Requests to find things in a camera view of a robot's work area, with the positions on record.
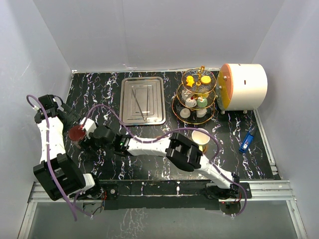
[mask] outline blue box cutter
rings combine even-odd
[[[256,126],[251,126],[251,128],[248,130],[243,143],[241,144],[239,151],[242,153],[245,153],[247,149],[249,148],[250,143],[253,141],[255,133],[257,131]]]

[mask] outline gray floor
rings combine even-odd
[[[231,219],[204,209],[103,211],[73,221],[65,203],[38,203],[29,239],[296,239],[286,202],[248,202]]]

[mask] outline tray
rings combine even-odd
[[[120,118],[125,125],[165,122],[165,101],[161,77],[125,78],[121,87]]]

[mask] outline red object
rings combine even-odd
[[[82,130],[82,127],[80,125],[76,125],[69,130],[68,136],[69,139],[72,141],[79,141],[84,138],[85,132]]]

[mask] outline white wall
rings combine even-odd
[[[312,239],[319,235],[318,23],[317,0],[285,1],[254,59],[268,76],[259,109],[266,135]]]
[[[16,238],[41,156],[25,96],[66,97],[71,71],[32,0],[0,1],[0,238]]]
[[[34,0],[72,70],[250,63],[283,0]]]

